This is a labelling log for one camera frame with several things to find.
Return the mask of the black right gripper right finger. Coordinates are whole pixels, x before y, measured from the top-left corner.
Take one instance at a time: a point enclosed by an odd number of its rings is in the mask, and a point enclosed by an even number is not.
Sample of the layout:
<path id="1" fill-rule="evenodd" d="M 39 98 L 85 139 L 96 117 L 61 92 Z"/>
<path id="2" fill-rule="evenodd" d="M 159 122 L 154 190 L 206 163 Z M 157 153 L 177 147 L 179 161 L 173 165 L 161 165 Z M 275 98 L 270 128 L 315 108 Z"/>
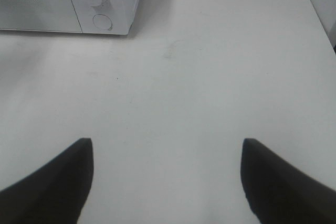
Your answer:
<path id="1" fill-rule="evenodd" d="M 260 223 L 335 223 L 335 190 L 253 138 L 243 141 L 240 178 Z"/>

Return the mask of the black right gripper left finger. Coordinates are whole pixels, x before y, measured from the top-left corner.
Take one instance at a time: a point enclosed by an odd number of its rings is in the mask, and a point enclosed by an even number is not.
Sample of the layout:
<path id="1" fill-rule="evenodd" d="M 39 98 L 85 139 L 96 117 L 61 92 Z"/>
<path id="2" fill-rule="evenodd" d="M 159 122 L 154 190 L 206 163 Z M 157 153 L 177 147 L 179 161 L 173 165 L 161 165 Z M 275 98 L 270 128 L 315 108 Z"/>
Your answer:
<path id="1" fill-rule="evenodd" d="M 90 193 L 93 171 L 92 140 L 81 138 L 1 190 L 1 223 L 77 223 Z"/>

